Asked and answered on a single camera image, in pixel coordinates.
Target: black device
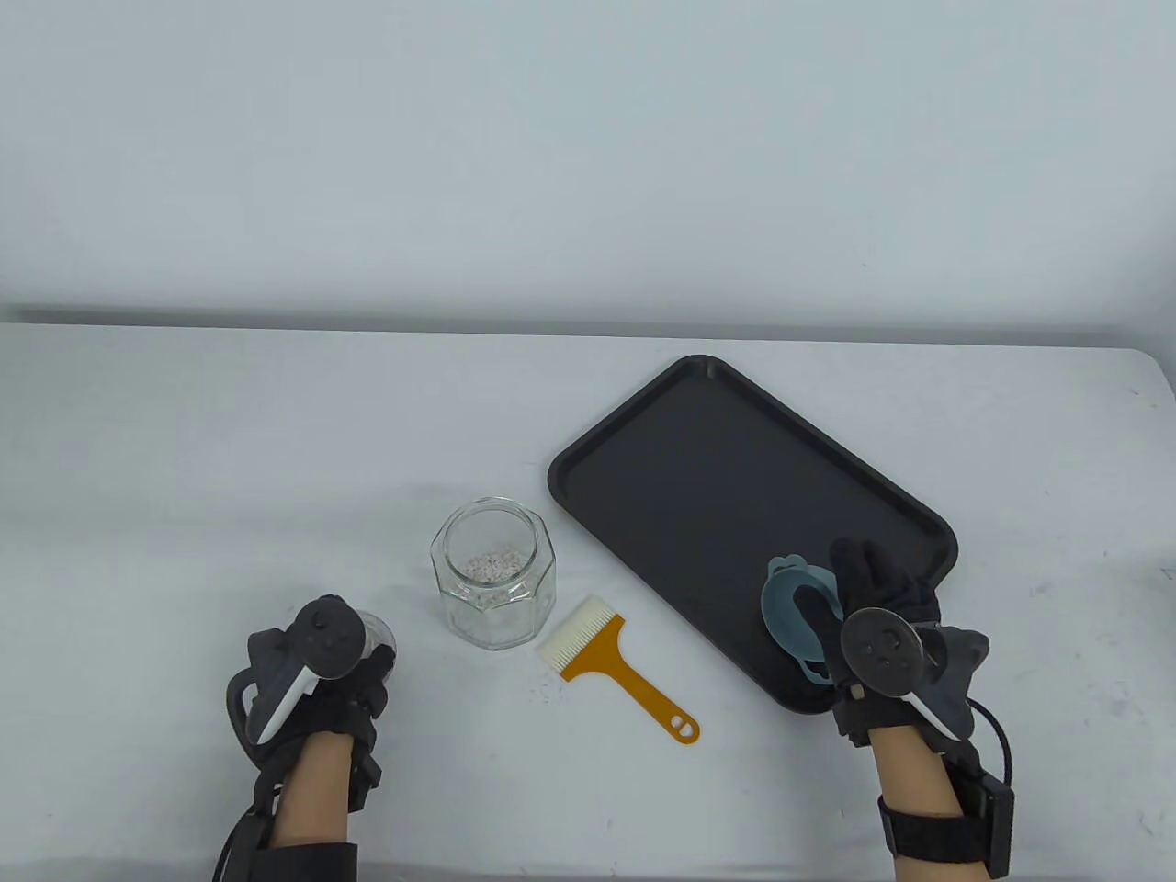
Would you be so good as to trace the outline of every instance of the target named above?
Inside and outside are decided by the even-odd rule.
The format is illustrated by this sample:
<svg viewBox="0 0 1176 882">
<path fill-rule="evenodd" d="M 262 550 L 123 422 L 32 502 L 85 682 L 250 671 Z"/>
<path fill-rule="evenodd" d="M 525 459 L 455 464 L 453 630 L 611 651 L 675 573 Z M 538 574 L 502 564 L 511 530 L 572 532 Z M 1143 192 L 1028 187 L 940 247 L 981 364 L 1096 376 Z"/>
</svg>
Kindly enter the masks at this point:
<svg viewBox="0 0 1176 882">
<path fill-rule="evenodd" d="M 988 875 L 1004 878 L 1013 850 L 1013 788 L 981 768 L 968 770 L 950 761 L 944 766 L 964 815 L 983 824 Z"/>
</svg>

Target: hand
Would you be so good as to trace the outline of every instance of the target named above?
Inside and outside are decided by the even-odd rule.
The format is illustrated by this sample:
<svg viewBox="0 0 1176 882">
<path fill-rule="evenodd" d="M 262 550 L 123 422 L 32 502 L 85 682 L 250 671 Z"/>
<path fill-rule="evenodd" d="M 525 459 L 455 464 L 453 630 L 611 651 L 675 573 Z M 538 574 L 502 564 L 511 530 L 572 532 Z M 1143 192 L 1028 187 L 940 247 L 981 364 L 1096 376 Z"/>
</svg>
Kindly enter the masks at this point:
<svg viewBox="0 0 1176 882">
<path fill-rule="evenodd" d="M 292 741 L 301 743 L 316 731 L 350 735 L 358 748 L 372 753 L 375 727 L 372 722 L 388 704 L 383 681 L 396 663 L 390 646 L 379 646 L 350 673 L 339 680 L 320 680 L 310 695 L 303 695 L 278 733 L 265 744 L 246 744 L 249 760 L 259 769 Z"/>
<path fill-rule="evenodd" d="M 858 609 L 881 607 L 913 624 L 940 621 L 935 592 L 926 582 L 911 579 L 877 542 L 835 540 L 829 547 L 829 562 L 837 577 L 837 596 L 847 619 Z M 821 641 L 829 679 L 842 697 L 848 697 L 844 694 L 857 684 L 857 679 L 841 649 L 841 620 L 816 588 L 797 590 L 795 603 Z"/>
</svg>

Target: velcro strap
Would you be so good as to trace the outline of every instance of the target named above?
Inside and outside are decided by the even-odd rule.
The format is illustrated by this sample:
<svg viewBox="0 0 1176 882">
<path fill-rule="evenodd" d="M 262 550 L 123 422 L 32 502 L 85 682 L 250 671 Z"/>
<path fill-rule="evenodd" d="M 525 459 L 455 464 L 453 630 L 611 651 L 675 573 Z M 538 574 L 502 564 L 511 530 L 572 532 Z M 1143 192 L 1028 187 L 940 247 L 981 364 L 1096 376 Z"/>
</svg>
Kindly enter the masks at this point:
<svg viewBox="0 0 1176 882">
<path fill-rule="evenodd" d="M 922 817 L 889 808 L 878 797 L 886 847 L 895 857 L 929 863 L 984 863 L 984 822 L 978 817 Z"/>
<path fill-rule="evenodd" d="M 848 735 L 854 747 L 869 746 L 870 729 L 893 729 L 923 722 L 923 717 L 901 699 L 888 699 L 870 691 L 862 699 L 846 699 L 834 706 L 833 719 L 837 721 L 837 731 Z"/>
</svg>

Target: black glove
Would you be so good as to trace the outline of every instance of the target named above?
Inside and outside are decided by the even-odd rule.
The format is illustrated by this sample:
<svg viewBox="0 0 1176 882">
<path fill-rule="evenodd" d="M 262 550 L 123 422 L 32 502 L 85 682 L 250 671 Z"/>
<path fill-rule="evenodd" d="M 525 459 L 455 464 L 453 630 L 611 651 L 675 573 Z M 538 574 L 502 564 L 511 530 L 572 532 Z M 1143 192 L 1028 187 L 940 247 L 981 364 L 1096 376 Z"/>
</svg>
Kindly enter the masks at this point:
<svg viewBox="0 0 1176 882">
<path fill-rule="evenodd" d="M 274 640 L 282 639 L 281 630 L 274 629 L 273 634 Z M 314 693 L 299 699 L 289 717 L 265 744 L 252 744 L 238 731 L 241 747 L 260 773 L 254 787 L 255 806 L 260 808 L 273 802 L 276 788 L 298 763 L 307 737 L 318 731 L 334 731 L 350 735 L 354 740 L 349 809 L 359 811 L 363 808 L 368 790 L 379 787 L 382 774 L 372 759 L 375 747 L 373 721 L 388 703 L 383 681 L 395 663 L 396 652 L 390 646 L 379 646 L 339 680 L 320 680 Z M 235 683 L 229 683 L 230 719 L 234 717 L 233 694 L 236 688 Z"/>
<path fill-rule="evenodd" d="M 895 564 L 877 542 L 842 537 L 829 547 L 829 562 L 837 577 L 837 596 L 848 619 L 867 607 L 897 613 L 911 624 L 940 621 L 935 592 Z M 837 690 L 834 715 L 843 735 L 855 744 L 866 743 L 870 728 L 920 724 L 910 706 L 866 689 L 846 663 L 841 648 L 842 622 L 816 588 L 800 588 L 796 608 L 821 641 L 829 679 Z"/>
</svg>

